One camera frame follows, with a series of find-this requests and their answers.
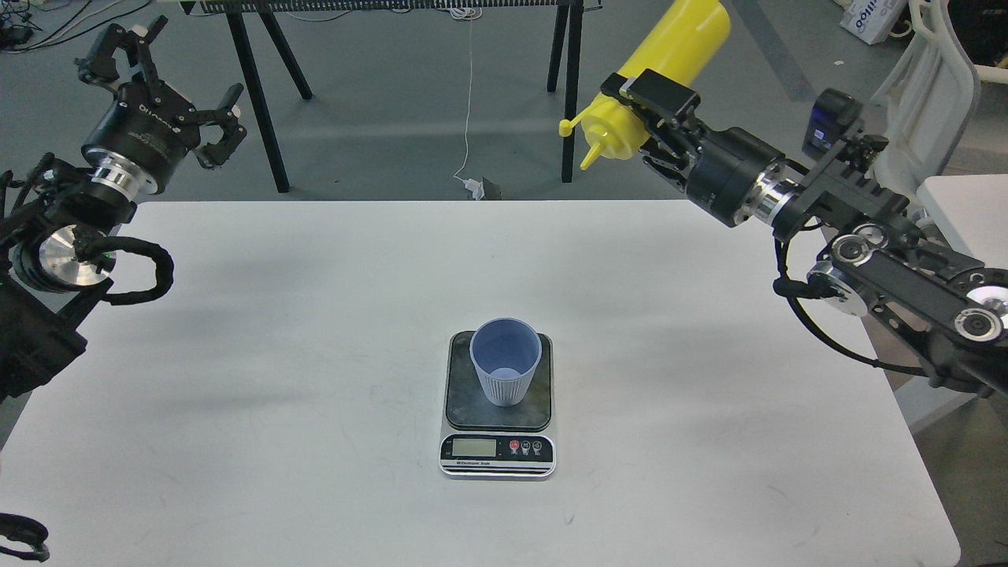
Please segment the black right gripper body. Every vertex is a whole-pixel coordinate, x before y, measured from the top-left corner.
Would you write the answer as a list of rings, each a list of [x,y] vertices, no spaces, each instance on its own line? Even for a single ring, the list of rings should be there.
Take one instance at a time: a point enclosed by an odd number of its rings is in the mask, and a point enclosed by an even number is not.
[[[785,158],[784,152],[739,127],[706,130],[691,143],[698,161],[685,197],[730,228],[742,223],[739,213],[758,177]]]

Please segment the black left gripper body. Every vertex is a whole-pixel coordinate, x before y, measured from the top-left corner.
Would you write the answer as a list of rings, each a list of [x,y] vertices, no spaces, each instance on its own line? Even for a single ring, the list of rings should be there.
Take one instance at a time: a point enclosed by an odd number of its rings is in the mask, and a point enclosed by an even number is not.
[[[113,154],[126,159],[149,179],[141,192],[159,195],[199,143],[198,127],[173,125],[144,103],[114,102],[80,152],[94,166]]]

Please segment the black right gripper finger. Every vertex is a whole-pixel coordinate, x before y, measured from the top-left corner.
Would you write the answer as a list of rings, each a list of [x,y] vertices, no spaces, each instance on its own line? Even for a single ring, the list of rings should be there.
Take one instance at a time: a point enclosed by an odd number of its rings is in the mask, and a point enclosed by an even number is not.
[[[701,97],[691,87],[644,69],[639,76],[611,74],[600,87],[602,119],[619,132],[683,130],[699,132],[695,115]]]
[[[642,145],[642,161],[677,190],[687,190],[698,150],[688,140],[649,139]]]

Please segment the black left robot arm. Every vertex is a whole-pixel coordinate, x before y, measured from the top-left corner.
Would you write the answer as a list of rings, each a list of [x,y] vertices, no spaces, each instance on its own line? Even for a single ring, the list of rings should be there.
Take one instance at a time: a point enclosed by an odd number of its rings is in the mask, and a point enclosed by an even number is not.
[[[163,297],[174,262],[154,242],[115,236],[140,194],[159,195],[193,154],[220,168],[247,135],[237,103],[240,83],[216,109],[198,110],[159,76],[150,47],[165,28],[112,23],[86,56],[80,80],[104,87],[112,104],[83,143],[85,166],[44,154],[2,211],[2,398],[48,384],[85,352],[78,327],[99,302],[128,306]]]

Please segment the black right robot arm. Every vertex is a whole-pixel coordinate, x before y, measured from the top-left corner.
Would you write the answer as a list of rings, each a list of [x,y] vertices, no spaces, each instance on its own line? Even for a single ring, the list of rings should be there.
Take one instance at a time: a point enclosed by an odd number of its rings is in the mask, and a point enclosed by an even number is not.
[[[688,201],[731,228],[751,218],[770,226],[774,291],[829,348],[852,356],[800,300],[887,325],[918,360],[894,371],[935,388],[1005,394],[1005,270],[930,241],[910,218],[910,199],[868,177],[887,140],[863,132],[856,99],[820,94],[803,147],[816,165],[806,169],[741,128],[710,128],[695,115],[701,97],[652,69],[612,74],[601,93],[642,121],[644,164]]]

